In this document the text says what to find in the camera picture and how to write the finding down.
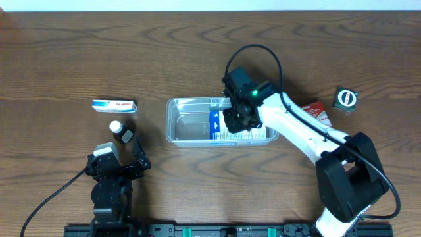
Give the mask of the long blue white box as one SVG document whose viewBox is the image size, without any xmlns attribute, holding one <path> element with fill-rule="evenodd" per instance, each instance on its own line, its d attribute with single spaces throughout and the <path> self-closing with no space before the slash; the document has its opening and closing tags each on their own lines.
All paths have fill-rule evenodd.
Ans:
<svg viewBox="0 0 421 237">
<path fill-rule="evenodd" d="M 210 138 L 212 140 L 261 140 L 266 139 L 266 127 L 252 128 L 250 131 L 231 133 L 224 122 L 222 111 L 211 111 L 209 113 Z"/>
</svg>

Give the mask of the red medicine box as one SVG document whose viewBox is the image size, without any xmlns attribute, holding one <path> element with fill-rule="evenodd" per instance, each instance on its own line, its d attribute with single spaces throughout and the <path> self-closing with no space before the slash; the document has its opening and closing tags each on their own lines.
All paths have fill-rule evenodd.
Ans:
<svg viewBox="0 0 421 237">
<path fill-rule="evenodd" d="M 316 101 L 314 103 L 309 103 L 308 105 L 303 105 L 301 106 L 301 108 L 322 124 L 326 126 L 332 125 L 321 101 Z"/>
</svg>

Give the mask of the green box round label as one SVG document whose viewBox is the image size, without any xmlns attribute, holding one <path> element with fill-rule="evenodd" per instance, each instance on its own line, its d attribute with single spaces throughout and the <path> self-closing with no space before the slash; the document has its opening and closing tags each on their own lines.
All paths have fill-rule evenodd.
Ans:
<svg viewBox="0 0 421 237">
<path fill-rule="evenodd" d="M 347 113 L 353 113 L 357 106 L 358 96 L 359 94 L 356 91 L 338 86 L 332 107 Z"/>
</svg>

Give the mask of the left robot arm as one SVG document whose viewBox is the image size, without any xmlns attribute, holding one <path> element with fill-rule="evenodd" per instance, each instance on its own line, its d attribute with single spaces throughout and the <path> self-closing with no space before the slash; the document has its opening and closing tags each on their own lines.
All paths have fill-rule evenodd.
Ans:
<svg viewBox="0 0 421 237">
<path fill-rule="evenodd" d="M 132 218 L 132 181 L 143 177 L 151 162 L 141 147 L 141 139 L 134 138 L 130 164 L 122 165 L 114 143 L 98 145 L 87 157 L 85 173 L 97 181 L 91 192 L 95 220 L 101 226 L 130 226 Z"/>
</svg>

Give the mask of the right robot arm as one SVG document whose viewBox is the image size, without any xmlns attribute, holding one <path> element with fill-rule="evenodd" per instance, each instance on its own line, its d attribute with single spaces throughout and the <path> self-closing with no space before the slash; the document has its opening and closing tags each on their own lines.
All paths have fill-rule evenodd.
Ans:
<svg viewBox="0 0 421 237">
<path fill-rule="evenodd" d="M 324 204 L 315 223 L 320 236 L 345 236 L 389 185 L 372 140 L 322 124 L 270 82 L 258 85 L 242 68 L 226 74 L 224 95 L 231 107 L 223 117 L 228 131 L 269 127 L 301 150 L 315 165 Z"/>
</svg>

